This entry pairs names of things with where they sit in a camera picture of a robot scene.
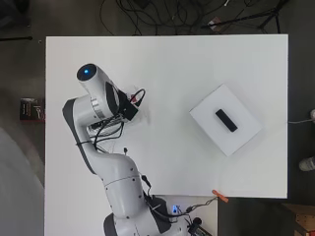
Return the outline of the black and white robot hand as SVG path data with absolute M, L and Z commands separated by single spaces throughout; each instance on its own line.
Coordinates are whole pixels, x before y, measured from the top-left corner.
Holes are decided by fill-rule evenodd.
M 138 113 L 138 108 L 131 103 L 127 94 L 123 91 L 118 92 L 119 97 L 119 109 L 118 113 L 128 121 L 131 121 Z

